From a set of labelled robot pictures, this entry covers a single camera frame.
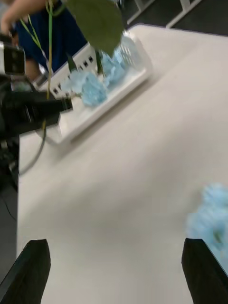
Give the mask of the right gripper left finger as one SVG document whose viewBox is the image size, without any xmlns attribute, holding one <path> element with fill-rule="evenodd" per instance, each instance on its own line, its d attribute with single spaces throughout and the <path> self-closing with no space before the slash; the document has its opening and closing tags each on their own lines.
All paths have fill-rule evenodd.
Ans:
<svg viewBox="0 0 228 304">
<path fill-rule="evenodd" d="M 51 258 L 47 240 L 29 241 L 0 284 L 0 302 L 41 303 L 50 268 Z"/>
</svg>

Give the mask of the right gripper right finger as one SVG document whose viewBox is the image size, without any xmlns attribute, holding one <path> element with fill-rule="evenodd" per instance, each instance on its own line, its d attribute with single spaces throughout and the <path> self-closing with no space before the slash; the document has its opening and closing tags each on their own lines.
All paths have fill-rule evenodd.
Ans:
<svg viewBox="0 0 228 304">
<path fill-rule="evenodd" d="M 228 303 L 228 275 L 202 239 L 185 239 L 181 265 L 193 303 Z"/>
</svg>

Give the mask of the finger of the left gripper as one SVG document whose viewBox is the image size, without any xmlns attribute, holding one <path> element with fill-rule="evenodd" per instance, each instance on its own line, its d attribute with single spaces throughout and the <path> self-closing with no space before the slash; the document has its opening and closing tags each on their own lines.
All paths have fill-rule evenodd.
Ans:
<svg viewBox="0 0 228 304">
<path fill-rule="evenodd" d="M 52 93 L 49 98 L 47 98 L 47 93 L 35 93 L 35 105 L 39 110 L 46 112 L 63 112 L 73 109 L 70 98 L 55 97 Z"/>
<path fill-rule="evenodd" d="M 28 124 L 26 127 L 27 131 L 36 131 L 43 128 L 43 124 L 46 127 L 56 125 L 60 118 L 60 112 L 46 113 L 41 112 L 35 108 L 26 108 L 26 116 L 28 119 Z"/>
</svg>

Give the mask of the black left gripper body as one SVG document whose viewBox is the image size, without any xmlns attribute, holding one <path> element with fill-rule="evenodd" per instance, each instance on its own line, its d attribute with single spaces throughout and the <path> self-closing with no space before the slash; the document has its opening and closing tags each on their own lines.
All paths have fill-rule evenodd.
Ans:
<svg viewBox="0 0 228 304">
<path fill-rule="evenodd" d="M 0 136 L 11 138 L 36 130 L 32 113 L 34 92 L 3 92 L 0 94 Z"/>
</svg>

